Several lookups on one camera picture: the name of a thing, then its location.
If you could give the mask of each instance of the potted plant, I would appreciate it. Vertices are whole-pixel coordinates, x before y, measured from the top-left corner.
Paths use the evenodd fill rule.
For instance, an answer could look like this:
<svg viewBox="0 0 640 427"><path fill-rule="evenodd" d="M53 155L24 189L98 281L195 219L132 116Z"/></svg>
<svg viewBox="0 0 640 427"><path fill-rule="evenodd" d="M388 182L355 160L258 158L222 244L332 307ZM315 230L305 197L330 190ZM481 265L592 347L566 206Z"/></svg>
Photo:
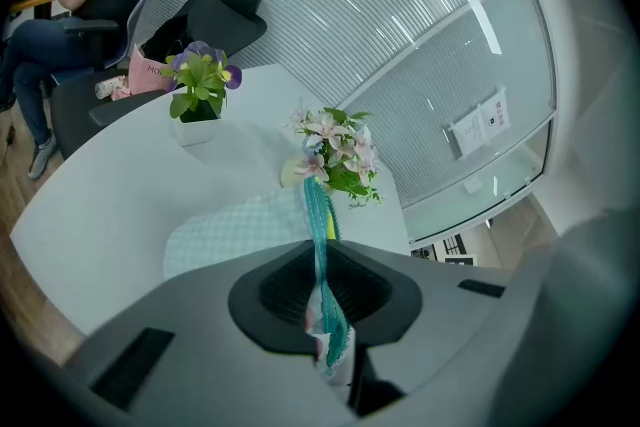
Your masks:
<svg viewBox="0 0 640 427"><path fill-rule="evenodd" d="M160 73L173 77L169 91L173 93L169 115L178 144L189 146L213 137L215 120L220 118L227 89L237 89L242 71L227 63L222 50L213 49L203 41L190 43L184 52L166 59L169 68Z"/></svg>
<svg viewBox="0 0 640 427"><path fill-rule="evenodd" d="M372 186L379 167L371 132L364 122L369 115L348 115L328 107L315 116L302 108L296 111L289 124L305 136L305 157L287 161L281 175L283 185L316 176L329 192L346 192L354 206L364 206L371 199L381 201Z"/></svg>

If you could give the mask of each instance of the black office chair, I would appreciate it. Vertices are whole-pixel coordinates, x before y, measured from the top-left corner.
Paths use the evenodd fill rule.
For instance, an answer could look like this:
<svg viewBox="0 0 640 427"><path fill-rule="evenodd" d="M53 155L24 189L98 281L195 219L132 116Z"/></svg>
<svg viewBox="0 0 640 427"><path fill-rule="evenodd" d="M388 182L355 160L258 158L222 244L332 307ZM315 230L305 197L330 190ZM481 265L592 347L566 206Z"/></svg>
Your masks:
<svg viewBox="0 0 640 427"><path fill-rule="evenodd" d="M256 11L262 0L187 0L176 15L165 22L144 45L146 57L163 62L191 41L205 41L228 56L259 39L267 23ZM56 88L51 98L51 121L63 158L68 158L103 128L141 105L158 98L163 91L151 91L112 102L98 100L97 82L126 70L94 73Z"/></svg>

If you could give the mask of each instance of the teal ribbon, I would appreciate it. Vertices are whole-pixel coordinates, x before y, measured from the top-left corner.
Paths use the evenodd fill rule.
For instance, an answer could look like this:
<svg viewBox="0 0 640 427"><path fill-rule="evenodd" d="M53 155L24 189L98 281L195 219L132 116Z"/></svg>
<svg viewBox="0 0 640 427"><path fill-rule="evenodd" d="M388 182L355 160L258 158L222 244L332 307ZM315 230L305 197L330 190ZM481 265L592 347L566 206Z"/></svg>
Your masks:
<svg viewBox="0 0 640 427"><path fill-rule="evenodd" d="M340 240L340 229L331 199L314 178L307 178L304 181L304 192L311 235L315 247L315 258L319 268L319 275L316 276L316 280L322 295L323 330L331 335L327 354L327 367L331 368L347 347L349 323L327 284L329 214L333 219L336 240Z"/></svg>

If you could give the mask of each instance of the white paper sign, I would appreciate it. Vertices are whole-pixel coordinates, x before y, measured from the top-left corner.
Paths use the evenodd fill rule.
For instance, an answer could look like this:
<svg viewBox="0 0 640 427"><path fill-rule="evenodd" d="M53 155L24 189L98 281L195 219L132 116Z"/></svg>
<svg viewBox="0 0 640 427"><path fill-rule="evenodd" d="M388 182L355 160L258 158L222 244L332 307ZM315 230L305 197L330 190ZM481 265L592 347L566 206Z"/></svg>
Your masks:
<svg viewBox="0 0 640 427"><path fill-rule="evenodd" d="M476 151L487 141L484 126L480 108L474 109L460 121L451 125L451 131L456 136L463 157Z"/></svg>
<svg viewBox="0 0 640 427"><path fill-rule="evenodd" d="M484 121L484 133L487 141L509 128L509 113L507 111L507 96L505 88L500 89L489 100L480 106Z"/></svg>

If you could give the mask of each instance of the wooden floor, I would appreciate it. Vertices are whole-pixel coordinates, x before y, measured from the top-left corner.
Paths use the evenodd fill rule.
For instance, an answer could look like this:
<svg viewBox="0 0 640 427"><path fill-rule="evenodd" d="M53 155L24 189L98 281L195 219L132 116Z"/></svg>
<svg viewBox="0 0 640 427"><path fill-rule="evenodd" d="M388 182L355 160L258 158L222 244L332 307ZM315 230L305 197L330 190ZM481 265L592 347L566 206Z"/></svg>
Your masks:
<svg viewBox="0 0 640 427"><path fill-rule="evenodd" d="M9 239L20 214L38 189L62 164L60 154L37 181L27 177L34 143L18 105L0 113L0 162L13 123L16 136L0 168L0 306L16 334L58 364L82 342L83 335L51 304L33 281Z"/></svg>

